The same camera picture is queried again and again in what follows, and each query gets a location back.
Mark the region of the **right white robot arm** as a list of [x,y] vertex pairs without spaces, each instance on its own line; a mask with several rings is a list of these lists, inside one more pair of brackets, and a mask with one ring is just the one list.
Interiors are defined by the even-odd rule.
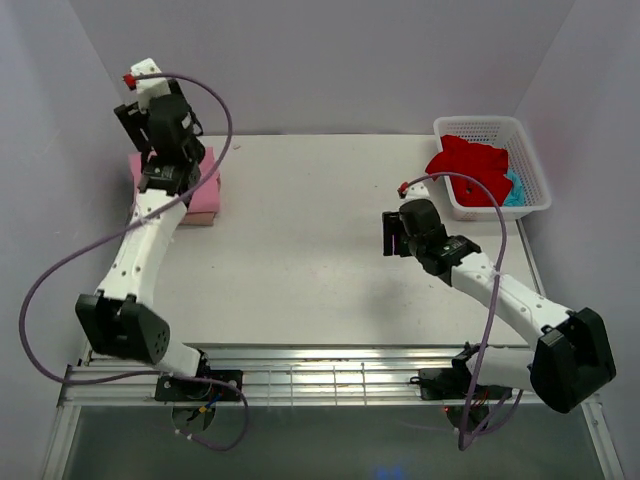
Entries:
[[427,396],[493,399],[512,389],[535,393],[566,414],[617,375],[605,323],[590,308],[557,304],[498,272],[480,246],[450,235],[428,199],[382,215],[385,256],[412,257],[423,270],[475,299],[510,326],[529,349],[466,344],[448,368],[419,373]]

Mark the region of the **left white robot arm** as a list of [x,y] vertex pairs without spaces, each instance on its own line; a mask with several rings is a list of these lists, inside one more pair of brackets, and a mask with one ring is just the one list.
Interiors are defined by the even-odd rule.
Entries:
[[197,400],[212,387],[210,372],[200,367],[202,354],[173,339],[152,305],[159,268],[187,212],[188,191],[200,179],[205,148],[181,94],[152,99],[143,118],[149,143],[141,153],[131,217],[140,225],[124,235],[96,292],[78,297],[75,313],[94,352],[178,375],[178,388]]

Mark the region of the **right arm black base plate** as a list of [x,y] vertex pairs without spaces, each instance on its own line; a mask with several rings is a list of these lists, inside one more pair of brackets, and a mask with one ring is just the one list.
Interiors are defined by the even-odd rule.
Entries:
[[[422,400],[465,399],[468,396],[471,374],[454,368],[425,368],[410,378],[411,385],[418,386]],[[473,401],[509,399],[512,390],[501,386],[476,383]]]

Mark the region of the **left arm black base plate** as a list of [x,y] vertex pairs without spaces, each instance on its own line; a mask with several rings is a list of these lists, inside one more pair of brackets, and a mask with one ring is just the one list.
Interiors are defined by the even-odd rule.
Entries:
[[232,385],[241,391],[244,372],[237,369],[206,370],[205,382],[180,380],[163,375],[156,383],[153,399],[158,402],[204,402],[217,398],[224,402],[237,402],[240,396],[221,383]]

